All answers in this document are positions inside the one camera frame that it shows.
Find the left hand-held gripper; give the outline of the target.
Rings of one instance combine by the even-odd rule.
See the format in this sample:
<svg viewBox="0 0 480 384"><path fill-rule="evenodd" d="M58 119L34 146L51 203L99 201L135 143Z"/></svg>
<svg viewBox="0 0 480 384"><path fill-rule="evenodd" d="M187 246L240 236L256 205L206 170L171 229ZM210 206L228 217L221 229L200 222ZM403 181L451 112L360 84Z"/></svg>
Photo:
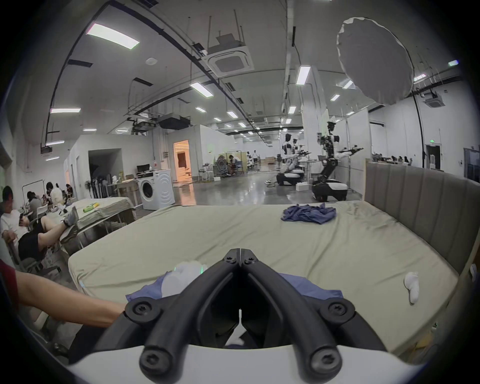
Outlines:
<svg viewBox="0 0 480 384"><path fill-rule="evenodd" d="M161 283L161 297L171 297L184 291L197 277L208 269L198 261L183 261L165 273Z"/></svg>

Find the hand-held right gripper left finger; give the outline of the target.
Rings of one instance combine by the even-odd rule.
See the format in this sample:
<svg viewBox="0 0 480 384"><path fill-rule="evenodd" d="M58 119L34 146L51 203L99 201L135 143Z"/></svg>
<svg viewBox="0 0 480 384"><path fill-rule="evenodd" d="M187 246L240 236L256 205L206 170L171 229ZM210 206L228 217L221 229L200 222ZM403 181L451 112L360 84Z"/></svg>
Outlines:
<svg viewBox="0 0 480 384"><path fill-rule="evenodd" d="M139 366L144 374L173 374L193 334L196 318L213 294L239 271L241 249L231 249L179 294L139 297L130 301L112 325L81 327L69 351L69 363L103 351L118 351L144 343Z"/></svg>

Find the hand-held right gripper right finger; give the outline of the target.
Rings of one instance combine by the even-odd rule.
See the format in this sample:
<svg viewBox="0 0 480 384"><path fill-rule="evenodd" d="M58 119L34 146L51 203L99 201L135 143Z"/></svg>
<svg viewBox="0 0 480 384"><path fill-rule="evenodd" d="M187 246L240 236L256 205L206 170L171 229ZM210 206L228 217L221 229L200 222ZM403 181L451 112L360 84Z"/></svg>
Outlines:
<svg viewBox="0 0 480 384"><path fill-rule="evenodd" d="M338 345L361 350L387 349L355 306L342 297L302 295L285 277L249 249L240 249L241 324L244 347L292 345L303 374L338 374Z"/></svg>

